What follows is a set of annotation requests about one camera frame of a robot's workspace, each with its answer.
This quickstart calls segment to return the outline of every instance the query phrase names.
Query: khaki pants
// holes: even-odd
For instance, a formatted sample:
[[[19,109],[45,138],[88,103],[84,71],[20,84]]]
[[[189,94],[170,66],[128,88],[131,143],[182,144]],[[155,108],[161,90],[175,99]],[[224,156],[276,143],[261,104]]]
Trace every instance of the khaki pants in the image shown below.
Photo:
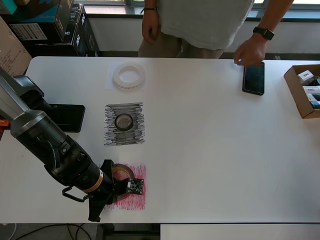
[[[192,46],[186,40],[164,34],[159,30],[154,43],[143,40],[138,51],[140,58],[218,59],[222,49],[210,50]]]

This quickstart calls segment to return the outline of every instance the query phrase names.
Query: smartphone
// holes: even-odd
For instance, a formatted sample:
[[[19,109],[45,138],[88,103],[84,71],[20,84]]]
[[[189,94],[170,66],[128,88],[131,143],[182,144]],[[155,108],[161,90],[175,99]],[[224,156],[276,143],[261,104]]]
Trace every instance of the smartphone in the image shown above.
[[[265,63],[260,66],[245,67],[243,71],[242,91],[262,96],[265,93]]]

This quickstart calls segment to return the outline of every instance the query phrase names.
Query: wristwatch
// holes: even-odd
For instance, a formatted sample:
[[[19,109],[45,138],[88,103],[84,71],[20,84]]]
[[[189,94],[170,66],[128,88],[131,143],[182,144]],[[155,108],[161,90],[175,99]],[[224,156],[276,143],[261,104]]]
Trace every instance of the wristwatch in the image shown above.
[[[265,28],[260,28],[260,27],[255,27],[253,29],[253,33],[258,33],[261,34],[263,38],[267,39],[267,40],[271,40],[274,37],[274,33],[272,31],[270,31],[269,29],[265,29]]]

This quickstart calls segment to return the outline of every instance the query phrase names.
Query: man's arm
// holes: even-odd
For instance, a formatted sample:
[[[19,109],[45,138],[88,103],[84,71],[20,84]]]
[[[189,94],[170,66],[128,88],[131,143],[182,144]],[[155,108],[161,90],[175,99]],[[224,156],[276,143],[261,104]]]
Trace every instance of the man's arm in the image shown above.
[[[269,0],[258,27],[273,31],[288,11],[294,0]],[[234,63],[249,67],[265,59],[267,41],[259,33],[254,33],[235,52]]]
[[[157,7],[157,0],[144,0],[144,7],[154,9]],[[153,43],[158,35],[159,16],[156,10],[145,10],[142,20],[142,36]]]

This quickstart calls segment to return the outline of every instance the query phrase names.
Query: red scribbled paper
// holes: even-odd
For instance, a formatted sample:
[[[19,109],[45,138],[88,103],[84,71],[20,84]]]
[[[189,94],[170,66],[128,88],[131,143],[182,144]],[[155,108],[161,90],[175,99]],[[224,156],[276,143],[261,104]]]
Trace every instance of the red scribbled paper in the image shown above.
[[[142,195],[129,194],[126,198],[117,201],[112,205],[107,205],[109,210],[144,210],[146,206],[146,171],[145,165],[130,165],[121,163],[128,166],[134,173],[136,179],[144,179]],[[129,176],[123,171],[113,173],[113,176],[118,180],[123,180]]]

